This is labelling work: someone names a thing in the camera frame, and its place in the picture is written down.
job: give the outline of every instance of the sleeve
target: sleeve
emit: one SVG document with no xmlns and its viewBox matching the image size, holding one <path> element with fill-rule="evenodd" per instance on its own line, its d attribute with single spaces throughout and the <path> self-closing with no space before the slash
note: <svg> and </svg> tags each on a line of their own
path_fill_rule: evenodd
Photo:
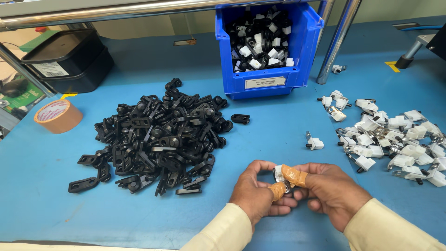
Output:
<svg viewBox="0 0 446 251">
<path fill-rule="evenodd" d="M 251 241 L 252 226 L 239 206 L 228 203 L 180 251 L 241 251 Z"/>
<path fill-rule="evenodd" d="M 377 199 L 371 199 L 353 216 L 344 235 L 352 251 L 446 251 L 445 245 Z"/>
</svg>

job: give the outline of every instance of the barcode label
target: barcode label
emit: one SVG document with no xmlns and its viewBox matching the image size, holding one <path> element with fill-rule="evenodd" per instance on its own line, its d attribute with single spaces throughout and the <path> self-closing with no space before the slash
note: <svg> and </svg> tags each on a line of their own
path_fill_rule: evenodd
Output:
<svg viewBox="0 0 446 251">
<path fill-rule="evenodd" d="M 56 77 L 69 75 L 57 62 L 34 63 L 33 66 L 45 77 Z"/>
</svg>

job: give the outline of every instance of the bin label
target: bin label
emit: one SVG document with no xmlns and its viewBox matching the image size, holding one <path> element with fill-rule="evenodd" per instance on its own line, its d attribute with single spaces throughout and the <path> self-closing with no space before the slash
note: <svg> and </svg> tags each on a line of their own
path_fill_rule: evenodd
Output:
<svg viewBox="0 0 446 251">
<path fill-rule="evenodd" d="M 266 79 L 251 79 L 245 80 L 245 89 L 259 88 L 267 86 L 285 85 L 285 77 L 274 77 Z"/>
<path fill-rule="evenodd" d="M 59 77 L 69 75 L 57 62 L 32 64 L 45 77 Z"/>
</svg>

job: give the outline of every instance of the yellow floor marking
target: yellow floor marking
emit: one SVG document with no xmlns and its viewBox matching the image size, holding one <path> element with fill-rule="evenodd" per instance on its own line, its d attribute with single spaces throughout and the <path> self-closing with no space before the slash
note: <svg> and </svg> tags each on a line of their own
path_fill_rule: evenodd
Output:
<svg viewBox="0 0 446 251">
<path fill-rule="evenodd" d="M 396 61 L 392 61 L 392 62 L 385 62 L 388 66 L 390 66 L 390 68 L 394 71 L 394 72 L 401 72 L 400 70 L 398 70 L 398 68 L 395 66 Z"/>
</svg>

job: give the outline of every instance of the black rubber grommet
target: black rubber grommet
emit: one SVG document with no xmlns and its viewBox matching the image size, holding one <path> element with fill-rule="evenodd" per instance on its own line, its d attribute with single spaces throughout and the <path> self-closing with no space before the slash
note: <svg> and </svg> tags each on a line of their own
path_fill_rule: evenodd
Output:
<svg viewBox="0 0 446 251">
<path fill-rule="evenodd" d="M 396 62 L 395 67 L 398 69 L 406 69 L 409 67 L 410 63 L 412 63 L 413 57 L 407 59 L 404 55 L 400 57 L 400 59 Z"/>
</svg>

